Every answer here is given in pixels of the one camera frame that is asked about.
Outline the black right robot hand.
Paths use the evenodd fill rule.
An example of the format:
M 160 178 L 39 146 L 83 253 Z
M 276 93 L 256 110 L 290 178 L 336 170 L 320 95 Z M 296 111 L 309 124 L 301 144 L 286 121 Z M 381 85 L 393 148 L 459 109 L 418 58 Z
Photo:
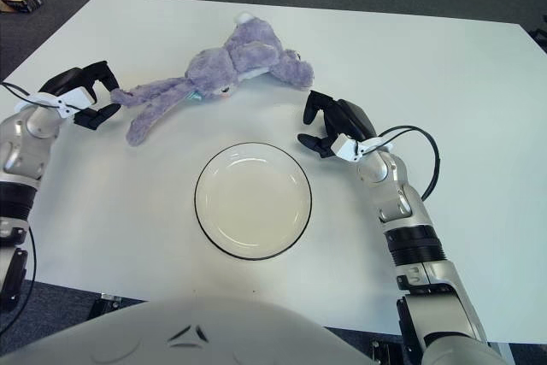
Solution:
M 299 133 L 297 140 L 318 153 L 321 158 L 335 156 L 332 146 L 341 134 L 358 143 L 378 136 L 371 121 L 360 107 L 344 99 L 335 100 L 326 94 L 311 91 L 303 111 L 303 123 L 310 125 L 319 111 L 323 111 L 326 136 L 319 138 Z

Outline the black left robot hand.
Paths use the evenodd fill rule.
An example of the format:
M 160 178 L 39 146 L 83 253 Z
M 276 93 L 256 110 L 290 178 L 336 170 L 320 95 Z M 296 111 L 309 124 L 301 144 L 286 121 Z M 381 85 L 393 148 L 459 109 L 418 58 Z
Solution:
M 120 109 L 118 103 L 110 103 L 99 110 L 91 106 L 97 103 L 93 86 L 100 82 L 108 91 L 119 87 L 116 77 L 106 61 L 92 63 L 85 68 L 71 68 L 49 79 L 38 91 L 52 97 L 52 106 L 62 118 L 74 117 L 74 123 L 96 130 Z

